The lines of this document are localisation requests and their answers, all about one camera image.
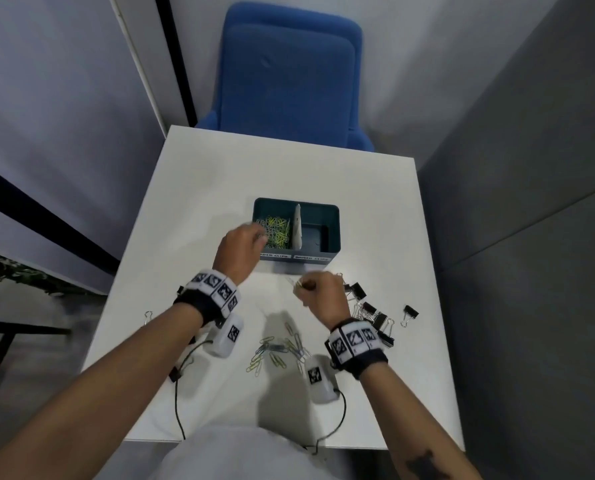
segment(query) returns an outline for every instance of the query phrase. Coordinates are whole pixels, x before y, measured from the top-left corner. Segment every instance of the label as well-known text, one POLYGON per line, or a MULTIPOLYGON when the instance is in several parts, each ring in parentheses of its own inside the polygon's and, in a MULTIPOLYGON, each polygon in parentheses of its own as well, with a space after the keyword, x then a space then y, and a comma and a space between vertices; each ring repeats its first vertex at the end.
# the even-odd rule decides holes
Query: label
POLYGON ((290 254, 260 253, 260 256, 266 256, 267 258, 291 258, 290 254))
POLYGON ((324 262, 328 262, 331 260, 331 258, 322 258, 319 256, 300 256, 300 255, 295 255, 293 256, 295 259, 310 259, 313 261, 324 261, 324 262))

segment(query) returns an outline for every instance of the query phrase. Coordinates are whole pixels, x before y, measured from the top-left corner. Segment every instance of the blue office chair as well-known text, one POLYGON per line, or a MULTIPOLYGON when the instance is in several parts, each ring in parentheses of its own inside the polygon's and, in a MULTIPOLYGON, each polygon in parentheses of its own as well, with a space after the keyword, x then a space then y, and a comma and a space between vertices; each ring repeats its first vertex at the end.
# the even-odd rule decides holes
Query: blue office chair
POLYGON ((263 3, 224 21, 213 110, 197 128, 373 151, 357 122, 362 30, 263 3))

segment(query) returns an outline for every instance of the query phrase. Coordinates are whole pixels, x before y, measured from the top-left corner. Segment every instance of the black cable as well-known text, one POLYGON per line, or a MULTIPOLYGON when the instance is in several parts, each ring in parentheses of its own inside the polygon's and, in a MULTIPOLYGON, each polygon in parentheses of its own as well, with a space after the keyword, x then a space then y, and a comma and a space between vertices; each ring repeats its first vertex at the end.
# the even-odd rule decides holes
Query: black cable
MULTIPOLYGON (((213 343, 213 340, 204 340, 203 342, 200 342, 195 347, 193 347, 190 350, 190 352, 188 354, 186 354, 186 357, 184 357, 184 360, 181 361, 181 364, 180 364, 180 374, 184 370, 184 364, 186 363, 186 361, 189 359, 190 355, 193 352, 195 352, 200 346, 202 346, 204 344, 212 344, 212 343, 213 343)), ((186 435, 184 434, 184 428, 182 428, 182 426, 181 426, 180 415, 177 412, 177 384, 178 384, 178 382, 180 382, 179 379, 175 381, 175 419, 177 419, 177 421, 178 421, 178 425, 179 425, 180 431, 181 431, 181 437, 183 439, 186 439, 186 435)), ((346 414, 346 399, 344 399, 344 414, 346 414)))
POLYGON ((334 430, 332 430, 332 432, 330 432, 328 435, 322 436, 321 438, 317 438, 317 440, 315 441, 315 453, 313 453, 313 455, 317 455, 318 446, 320 444, 320 441, 325 440, 326 438, 330 438, 335 433, 337 433, 337 430, 339 428, 341 428, 341 424, 344 422, 344 418, 346 418, 346 396, 344 396, 344 393, 341 390, 339 390, 339 389, 333 389, 333 390, 335 392, 339 392, 341 394, 341 398, 344 400, 344 412, 342 413, 341 421, 340 421, 339 425, 337 425, 337 428, 335 428, 334 430))

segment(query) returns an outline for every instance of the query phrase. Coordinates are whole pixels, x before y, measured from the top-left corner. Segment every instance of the right hand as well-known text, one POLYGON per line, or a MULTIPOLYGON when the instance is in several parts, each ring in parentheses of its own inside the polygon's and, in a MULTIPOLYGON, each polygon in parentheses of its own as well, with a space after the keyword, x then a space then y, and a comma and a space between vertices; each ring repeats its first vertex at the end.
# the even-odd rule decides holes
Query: right hand
POLYGON ((300 279, 304 286, 295 286, 293 292, 304 306, 329 330, 350 317, 349 302, 344 293, 341 276, 328 271, 306 273, 300 279))

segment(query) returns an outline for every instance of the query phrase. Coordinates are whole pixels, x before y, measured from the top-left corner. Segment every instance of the white table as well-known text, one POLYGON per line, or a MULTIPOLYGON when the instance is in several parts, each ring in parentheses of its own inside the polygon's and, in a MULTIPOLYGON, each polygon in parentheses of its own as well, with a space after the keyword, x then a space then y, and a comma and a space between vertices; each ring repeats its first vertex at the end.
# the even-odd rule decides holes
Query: white table
MULTIPOLYGON (((172 127, 142 203, 84 367, 163 312, 179 285, 210 267, 221 237, 250 221, 257 197, 335 204, 341 252, 327 269, 359 282, 368 300, 394 318, 390 365, 464 448, 415 163, 404 158, 314 144, 172 127), (404 304, 420 312, 400 326, 404 304)), ((199 350, 180 380, 178 410, 187 435, 209 421, 259 424, 303 444, 332 431, 342 402, 314 405, 294 360, 265 359, 245 370, 262 337, 300 331, 313 354, 326 354, 325 328, 292 295, 281 269, 261 262, 242 284, 237 312, 245 328, 227 359, 199 350)), ((358 381, 337 374, 346 419, 328 447, 385 448, 358 381)), ((167 379, 128 440, 177 441, 173 384, 167 379)))

